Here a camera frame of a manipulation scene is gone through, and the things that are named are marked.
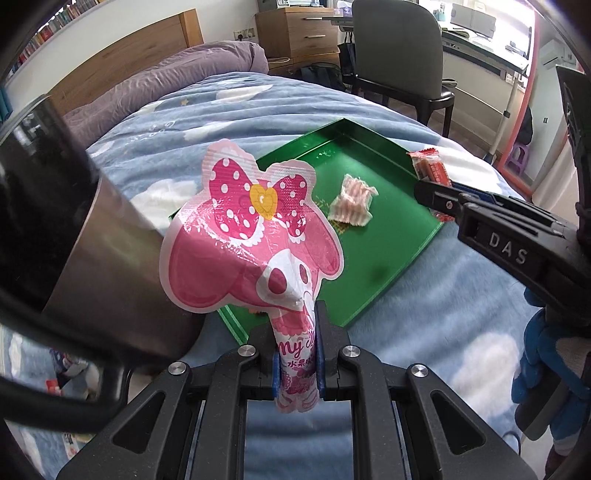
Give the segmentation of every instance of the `wooden dresser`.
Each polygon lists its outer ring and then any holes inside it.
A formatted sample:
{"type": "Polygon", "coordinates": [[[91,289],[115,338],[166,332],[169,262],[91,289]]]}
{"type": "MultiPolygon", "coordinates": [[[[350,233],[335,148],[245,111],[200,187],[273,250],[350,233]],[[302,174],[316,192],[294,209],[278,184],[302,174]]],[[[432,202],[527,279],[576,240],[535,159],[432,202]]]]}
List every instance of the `wooden dresser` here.
{"type": "Polygon", "coordinates": [[[256,14],[259,45],[269,59],[269,74],[290,74],[318,61],[338,65],[339,27],[322,20],[333,15],[332,8],[317,7],[286,7],[256,14]]]}

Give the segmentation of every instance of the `red snack package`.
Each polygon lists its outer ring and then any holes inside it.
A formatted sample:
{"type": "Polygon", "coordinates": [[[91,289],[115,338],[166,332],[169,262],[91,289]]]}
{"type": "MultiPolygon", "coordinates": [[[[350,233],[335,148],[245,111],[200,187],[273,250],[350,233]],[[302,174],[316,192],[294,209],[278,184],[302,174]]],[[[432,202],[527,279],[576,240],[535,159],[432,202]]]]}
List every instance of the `red snack package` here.
{"type": "MultiPolygon", "coordinates": [[[[414,171],[417,172],[419,180],[430,180],[432,182],[452,186],[452,181],[447,175],[445,165],[439,158],[439,152],[436,148],[427,148],[418,152],[409,152],[408,155],[413,159],[414,171]]],[[[453,222],[454,217],[446,215],[445,213],[431,210],[431,213],[440,222],[453,222]]]]}

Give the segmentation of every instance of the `green tray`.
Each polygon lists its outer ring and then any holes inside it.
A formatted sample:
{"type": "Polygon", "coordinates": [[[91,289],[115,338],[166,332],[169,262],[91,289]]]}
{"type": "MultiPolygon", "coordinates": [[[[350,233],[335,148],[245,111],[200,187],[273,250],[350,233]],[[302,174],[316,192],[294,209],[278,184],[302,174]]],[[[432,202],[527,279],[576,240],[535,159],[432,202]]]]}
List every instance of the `green tray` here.
{"type": "MultiPolygon", "coordinates": [[[[325,215],[340,193],[346,173],[378,189],[365,227],[331,222],[345,256],[339,278],[324,280],[318,296],[326,301],[332,323],[351,322],[376,296],[412,263],[441,224],[413,196],[417,176],[407,150],[350,120],[342,119],[278,148],[260,158],[261,170],[296,158],[316,170],[312,199],[325,215]]],[[[265,314],[227,305],[218,310],[238,343],[267,322],[265,314]]]]}

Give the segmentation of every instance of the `wrapped candy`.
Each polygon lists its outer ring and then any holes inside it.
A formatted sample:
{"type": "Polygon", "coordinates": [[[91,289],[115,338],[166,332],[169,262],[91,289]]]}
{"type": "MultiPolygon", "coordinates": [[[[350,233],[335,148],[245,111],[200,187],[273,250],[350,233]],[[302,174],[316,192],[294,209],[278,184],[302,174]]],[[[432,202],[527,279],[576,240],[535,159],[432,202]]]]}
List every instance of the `wrapped candy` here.
{"type": "MultiPolygon", "coordinates": [[[[447,175],[445,165],[441,161],[436,148],[409,152],[408,155],[413,159],[414,171],[417,173],[419,180],[430,180],[446,187],[452,186],[452,181],[447,175]]],[[[454,217],[435,210],[431,210],[431,213],[440,222],[453,222],[455,220],[454,217]]]]}
{"type": "Polygon", "coordinates": [[[373,218],[369,213],[372,195],[377,195],[375,187],[370,187],[361,179],[345,174],[340,187],[340,195],[330,204],[329,220],[365,226],[373,218]]]}
{"type": "Polygon", "coordinates": [[[283,412],[307,411],[316,387],[314,301],[323,278],[343,270],[336,233],[311,199],[316,172],[300,160],[258,169],[229,140],[210,145],[203,190],[174,217],[160,254],[160,280],[181,308],[226,304],[266,312],[281,358],[283,412]]]}

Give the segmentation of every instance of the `air conditioner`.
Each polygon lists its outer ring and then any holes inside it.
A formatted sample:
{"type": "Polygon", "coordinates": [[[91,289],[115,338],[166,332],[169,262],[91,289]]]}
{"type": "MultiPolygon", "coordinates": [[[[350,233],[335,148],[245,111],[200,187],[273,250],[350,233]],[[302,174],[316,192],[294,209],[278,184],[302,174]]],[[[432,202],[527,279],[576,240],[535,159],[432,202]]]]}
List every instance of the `air conditioner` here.
{"type": "Polygon", "coordinates": [[[557,65],[574,67],[577,64],[577,60],[570,49],[557,40],[550,40],[540,48],[538,61],[540,66],[544,66],[546,69],[553,69],[557,65]]]}

